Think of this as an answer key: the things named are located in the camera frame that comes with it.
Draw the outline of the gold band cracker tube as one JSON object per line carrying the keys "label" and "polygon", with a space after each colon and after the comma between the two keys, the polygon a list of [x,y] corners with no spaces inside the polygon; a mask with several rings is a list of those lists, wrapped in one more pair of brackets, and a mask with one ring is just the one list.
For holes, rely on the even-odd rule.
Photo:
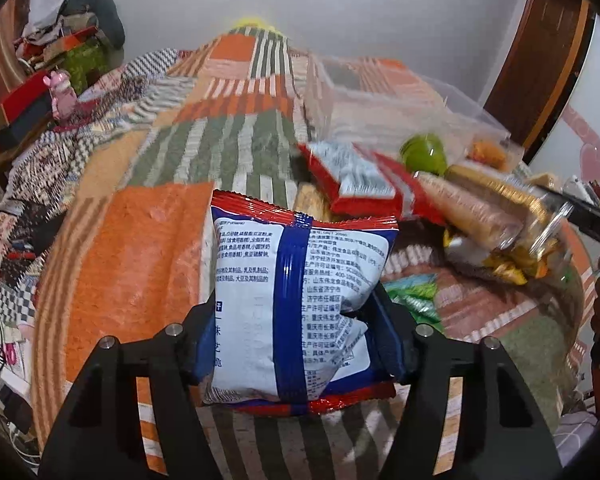
{"label": "gold band cracker tube", "polygon": [[503,252],[529,278],[544,278],[550,256],[562,248],[560,226],[572,206],[551,190],[470,160],[449,166],[444,176],[522,224],[516,240]]}

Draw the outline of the blue white snack bag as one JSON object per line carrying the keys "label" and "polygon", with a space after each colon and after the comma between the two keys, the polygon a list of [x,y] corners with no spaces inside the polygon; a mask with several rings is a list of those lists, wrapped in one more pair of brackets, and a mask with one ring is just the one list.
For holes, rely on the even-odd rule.
{"label": "blue white snack bag", "polygon": [[196,371],[205,404],[321,415],[390,399],[367,306],[396,236],[393,217],[318,221],[214,191],[214,322]]}

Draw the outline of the yellow snack wrapper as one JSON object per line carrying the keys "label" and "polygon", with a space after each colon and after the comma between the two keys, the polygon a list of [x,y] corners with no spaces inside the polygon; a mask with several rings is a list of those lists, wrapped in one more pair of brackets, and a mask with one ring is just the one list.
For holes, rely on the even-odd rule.
{"label": "yellow snack wrapper", "polygon": [[445,260],[458,273],[491,282],[525,285],[530,280],[545,278],[550,268],[545,257],[516,259],[506,252],[486,250],[468,236],[445,230]]}

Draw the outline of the purple label biscuit roll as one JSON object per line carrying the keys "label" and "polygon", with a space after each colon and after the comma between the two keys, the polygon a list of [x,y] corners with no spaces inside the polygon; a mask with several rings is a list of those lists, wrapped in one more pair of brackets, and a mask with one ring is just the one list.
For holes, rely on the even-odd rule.
{"label": "purple label biscuit roll", "polygon": [[431,206],[447,222],[486,250],[506,249],[518,238],[524,227],[511,214],[448,180],[422,171],[416,172],[415,179]]}

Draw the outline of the orange snack bag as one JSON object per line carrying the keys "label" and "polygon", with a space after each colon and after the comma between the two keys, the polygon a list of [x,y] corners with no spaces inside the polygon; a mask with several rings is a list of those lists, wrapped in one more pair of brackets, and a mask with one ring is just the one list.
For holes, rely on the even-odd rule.
{"label": "orange snack bag", "polygon": [[467,158],[500,171],[505,171],[508,164],[506,149],[502,148],[500,144],[486,139],[472,142]]}

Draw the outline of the small green snack packet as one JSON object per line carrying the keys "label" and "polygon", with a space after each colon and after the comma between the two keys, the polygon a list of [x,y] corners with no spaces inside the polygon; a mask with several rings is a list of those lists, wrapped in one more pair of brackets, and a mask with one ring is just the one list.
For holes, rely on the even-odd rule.
{"label": "small green snack packet", "polygon": [[386,292],[396,304],[406,307],[417,323],[426,323],[444,333],[434,300],[438,293],[436,274],[418,274],[385,282]]}

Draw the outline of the green jelly cup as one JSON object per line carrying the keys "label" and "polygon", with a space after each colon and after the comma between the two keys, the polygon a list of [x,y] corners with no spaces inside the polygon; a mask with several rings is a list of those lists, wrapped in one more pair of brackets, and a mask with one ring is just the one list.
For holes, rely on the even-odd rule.
{"label": "green jelly cup", "polygon": [[400,147],[400,161],[407,170],[426,171],[442,176],[448,168],[442,141],[434,133],[421,133]]}

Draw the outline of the patchwork striped bedspread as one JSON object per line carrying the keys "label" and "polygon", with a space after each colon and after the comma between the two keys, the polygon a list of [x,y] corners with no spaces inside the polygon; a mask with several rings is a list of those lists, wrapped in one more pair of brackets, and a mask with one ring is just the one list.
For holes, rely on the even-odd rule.
{"label": "patchwork striped bedspread", "polygon": [[[31,387],[40,445],[100,337],[150,337],[209,296],[213,190],[294,206],[304,180],[294,150],[312,134],[308,62],[275,29],[242,26],[193,51],[145,54],[99,81],[117,87],[143,72],[151,84],[91,154],[44,264]],[[563,278],[497,285],[446,266],[432,229],[411,222],[382,277],[433,273],[445,333],[499,336],[550,428],[579,381],[595,298],[582,240],[568,226],[562,241],[572,255]]]}

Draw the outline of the red white snack bag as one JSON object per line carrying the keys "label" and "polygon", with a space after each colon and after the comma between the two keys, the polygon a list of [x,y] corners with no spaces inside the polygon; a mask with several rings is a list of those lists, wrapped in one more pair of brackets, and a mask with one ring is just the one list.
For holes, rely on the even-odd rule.
{"label": "red white snack bag", "polygon": [[334,214],[444,223],[442,213],[400,162],[350,142],[316,141],[301,144],[299,150]]}

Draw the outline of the checkered patchwork quilt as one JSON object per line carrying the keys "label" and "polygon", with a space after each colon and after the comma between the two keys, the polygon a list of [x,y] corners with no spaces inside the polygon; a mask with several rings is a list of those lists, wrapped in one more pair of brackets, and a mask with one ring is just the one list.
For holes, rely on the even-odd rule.
{"label": "checkered patchwork quilt", "polygon": [[145,53],[99,78],[72,115],[50,125],[9,171],[0,203],[0,319],[32,326],[34,295],[65,212],[95,148],[133,126],[147,126],[168,102],[166,73],[180,51]]}

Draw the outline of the clear plastic storage bin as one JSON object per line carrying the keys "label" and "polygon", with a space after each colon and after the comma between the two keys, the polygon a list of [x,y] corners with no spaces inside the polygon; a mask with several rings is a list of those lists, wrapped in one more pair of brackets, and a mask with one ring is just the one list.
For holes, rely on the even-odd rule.
{"label": "clear plastic storage bin", "polygon": [[452,84],[376,58],[311,54],[304,104],[314,140],[359,143],[393,157],[420,134],[437,136],[451,164],[477,139],[509,138],[495,118]]}

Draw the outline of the pink plush toy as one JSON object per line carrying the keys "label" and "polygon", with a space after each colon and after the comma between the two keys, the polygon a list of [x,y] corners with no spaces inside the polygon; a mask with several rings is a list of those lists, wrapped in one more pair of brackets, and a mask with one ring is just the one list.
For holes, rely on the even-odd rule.
{"label": "pink plush toy", "polygon": [[50,92],[53,118],[56,122],[66,120],[71,116],[78,102],[70,74],[65,70],[52,70],[43,77],[43,82]]}

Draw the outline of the red box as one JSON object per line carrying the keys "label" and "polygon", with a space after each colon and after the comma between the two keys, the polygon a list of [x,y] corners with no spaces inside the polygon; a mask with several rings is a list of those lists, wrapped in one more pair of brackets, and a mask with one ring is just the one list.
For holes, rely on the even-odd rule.
{"label": "red box", "polygon": [[39,70],[1,100],[4,121],[10,125],[39,99],[50,97],[50,72]]}

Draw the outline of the yellow pillow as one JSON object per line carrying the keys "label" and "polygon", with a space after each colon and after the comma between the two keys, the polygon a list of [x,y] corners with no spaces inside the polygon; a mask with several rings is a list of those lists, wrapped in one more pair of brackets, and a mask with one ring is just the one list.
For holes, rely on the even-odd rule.
{"label": "yellow pillow", "polygon": [[265,29],[269,32],[274,32],[274,34],[279,34],[279,30],[276,27],[265,21],[263,18],[258,18],[257,16],[244,16],[243,18],[238,18],[238,20],[234,21],[232,27],[254,27],[258,29]]}

